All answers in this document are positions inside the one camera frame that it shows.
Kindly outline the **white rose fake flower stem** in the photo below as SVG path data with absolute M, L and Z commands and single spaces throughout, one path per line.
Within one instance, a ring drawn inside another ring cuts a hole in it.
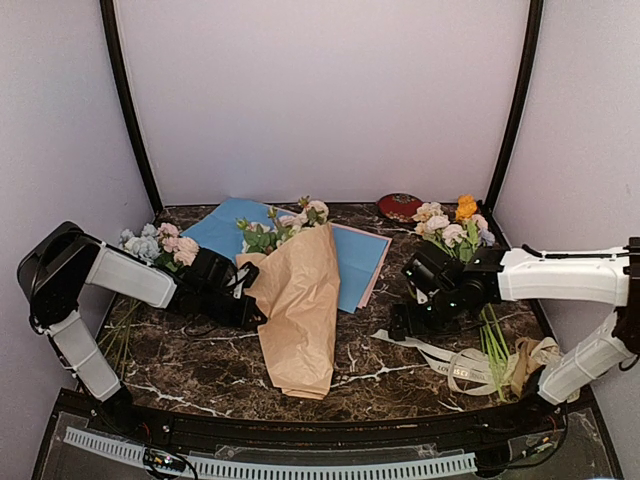
M 236 227 L 243 235 L 244 253 L 270 255 L 285 241 L 286 229 L 278 219 L 276 207 L 267 209 L 267 218 L 271 225 L 250 222 L 246 218 L 236 220 Z

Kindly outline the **white printed ribbon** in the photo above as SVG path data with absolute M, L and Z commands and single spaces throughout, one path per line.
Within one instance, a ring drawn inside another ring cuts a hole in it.
M 506 360 L 491 359 L 476 348 L 454 352 L 416 338 L 393 340 L 384 329 L 376 331 L 372 338 L 398 346 L 416 349 L 436 373 L 444 375 L 449 389 L 469 396 L 489 396 L 497 393 L 504 398 L 503 388 L 511 383 L 517 364 L 517 356 Z

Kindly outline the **beige pink wrapping paper sheet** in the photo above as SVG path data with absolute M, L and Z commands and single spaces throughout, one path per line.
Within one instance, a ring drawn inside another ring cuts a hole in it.
M 288 396 L 322 400 L 334 373 L 340 274 L 332 227 L 296 234 L 269 255 L 244 253 L 259 275 L 246 293 L 267 322 L 257 328 L 267 373 Z

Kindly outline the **brown twine ribbon bundle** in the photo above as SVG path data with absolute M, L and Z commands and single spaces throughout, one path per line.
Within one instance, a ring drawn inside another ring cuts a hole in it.
M 520 337 L 515 342 L 516 363 L 510 380 L 513 394 L 521 398 L 529 378 L 540 367 L 549 365 L 562 357 L 557 342 L 551 337 L 534 340 Z

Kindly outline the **pink rose fake flower stem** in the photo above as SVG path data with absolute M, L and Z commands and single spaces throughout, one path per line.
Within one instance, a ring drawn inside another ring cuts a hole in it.
M 297 214 L 285 215 L 277 219 L 276 225 L 289 236 L 300 231 L 324 225 L 328 222 L 329 208 L 320 200 L 311 200 L 309 196 L 298 200 L 301 211 Z

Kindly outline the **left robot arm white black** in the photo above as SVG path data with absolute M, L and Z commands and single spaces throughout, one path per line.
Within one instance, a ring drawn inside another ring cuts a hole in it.
M 65 221 L 21 259 L 16 280 L 28 302 L 31 329 L 46 336 L 63 367 L 93 399 L 105 403 L 103 421 L 120 436 L 131 436 L 141 427 L 141 415 L 119 398 L 128 390 L 82 317 L 86 294 L 100 295 L 104 313 L 116 297 L 126 296 L 155 309 L 255 330 L 267 321 L 248 293 L 259 273 L 252 262 L 235 266 L 204 247 L 192 261 L 159 265 Z

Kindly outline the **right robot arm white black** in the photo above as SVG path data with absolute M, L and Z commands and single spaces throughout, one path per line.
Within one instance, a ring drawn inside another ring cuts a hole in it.
M 487 304 L 521 300 L 588 301 L 613 311 L 562 359 L 535 374 L 538 395 L 510 413 L 521 434 L 534 432 L 559 405 L 615 365 L 639 353 L 639 240 L 599 251 L 538 252 L 481 247 L 468 262 L 433 244 L 421 247 L 402 269 L 425 300 L 396 304 L 388 335 L 396 341 L 457 330 L 457 317 Z

